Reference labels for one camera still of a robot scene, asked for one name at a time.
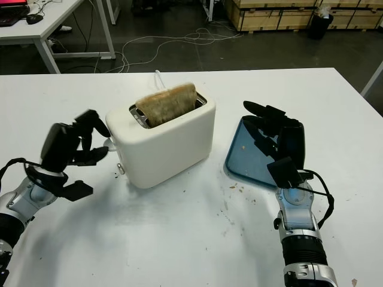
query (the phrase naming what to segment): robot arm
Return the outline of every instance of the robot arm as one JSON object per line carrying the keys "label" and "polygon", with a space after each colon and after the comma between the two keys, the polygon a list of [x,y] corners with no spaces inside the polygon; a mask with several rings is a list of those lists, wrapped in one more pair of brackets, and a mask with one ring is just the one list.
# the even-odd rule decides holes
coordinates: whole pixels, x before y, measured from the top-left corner
{"label": "robot arm", "polygon": [[[83,181],[64,187],[68,176],[63,172],[67,165],[94,166],[107,155],[106,147],[90,150],[93,128],[101,135],[110,137],[96,111],[88,110],[72,125],[56,123],[45,140],[40,164],[15,158],[0,170],[1,180],[9,166],[23,163],[27,174],[19,187],[0,197],[0,286],[9,274],[7,265],[13,247],[34,215],[58,197],[76,201],[93,193],[93,188]],[[78,151],[80,142],[83,149]]]}
{"label": "robot arm", "polygon": [[[275,160],[268,164],[268,170],[279,187],[276,199],[280,211],[274,220],[274,228],[279,231],[282,243],[286,287],[337,287],[319,232],[333,211],[334,198],[320,175],[303,170],[303,124],[271,106],[263,107],[252,102],[244,102],[244,106],[256,115],[243,117],[246,129],[255,140],[254,144]],[[312,190],[308,180],[313,179],[314,175],[320,179],[326,193]],[[327,196],[329,201],[329,209],[318,224],[311,212],[315,193]]]}

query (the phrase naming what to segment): white toaster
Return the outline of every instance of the white toaster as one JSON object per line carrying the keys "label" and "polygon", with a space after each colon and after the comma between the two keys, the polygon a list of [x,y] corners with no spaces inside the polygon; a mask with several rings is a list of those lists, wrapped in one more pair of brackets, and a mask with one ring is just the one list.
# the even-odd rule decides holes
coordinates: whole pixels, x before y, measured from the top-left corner
{"label": "white toaster", "polygon": [[129,181],[153,187],[209,156],[215,103],[197,94],[196,108],[157,127],[135,105],[110,111],[106,122]]}

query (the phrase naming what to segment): blue tray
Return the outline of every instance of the blue tray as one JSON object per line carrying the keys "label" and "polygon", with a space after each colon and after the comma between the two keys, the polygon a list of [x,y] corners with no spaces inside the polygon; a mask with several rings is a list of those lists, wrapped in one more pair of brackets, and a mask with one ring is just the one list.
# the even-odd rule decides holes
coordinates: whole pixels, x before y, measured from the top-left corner
{"label": "blue tray", "polygon": [[267,165],[273,162],[272,157],[265,156],[254,145],[254,139],[247,132],[241,119],[226,157],[225,165],[228,171],[248,181],[276,186],[267,168]]}

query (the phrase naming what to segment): laptop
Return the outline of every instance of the laptop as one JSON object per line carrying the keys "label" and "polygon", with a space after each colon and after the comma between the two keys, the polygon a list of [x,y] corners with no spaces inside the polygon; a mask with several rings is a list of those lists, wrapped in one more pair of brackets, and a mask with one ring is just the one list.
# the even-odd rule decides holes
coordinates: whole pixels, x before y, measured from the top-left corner
{"label": "laptop", "polygon": [[29,11],[28,0],[0,0],[0,27],[12,26]]}

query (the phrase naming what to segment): keyboard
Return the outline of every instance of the keyboard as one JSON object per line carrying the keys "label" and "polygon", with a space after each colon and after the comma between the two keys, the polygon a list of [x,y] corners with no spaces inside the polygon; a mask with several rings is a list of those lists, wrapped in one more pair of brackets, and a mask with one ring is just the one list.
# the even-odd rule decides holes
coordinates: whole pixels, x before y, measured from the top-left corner
{"label": "keyboard", "polygon": [[12,26],[21,18],[28,15],[31,9],[28,5],[1,7],[0,8],[0,27]]}

